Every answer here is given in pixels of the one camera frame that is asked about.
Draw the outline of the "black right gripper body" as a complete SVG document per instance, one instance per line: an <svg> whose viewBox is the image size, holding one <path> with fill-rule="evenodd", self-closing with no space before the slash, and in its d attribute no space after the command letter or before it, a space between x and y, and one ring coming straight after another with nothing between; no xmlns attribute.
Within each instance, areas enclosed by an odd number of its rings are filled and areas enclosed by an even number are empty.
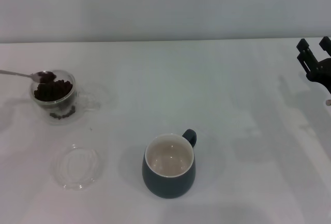
<svg viewBox="0 0 331 224"><path fill-rule="evenodd" d="M330 58L319 62L312 60L308 63L308 68L307 79L322 84L330 92Z"/></svg>

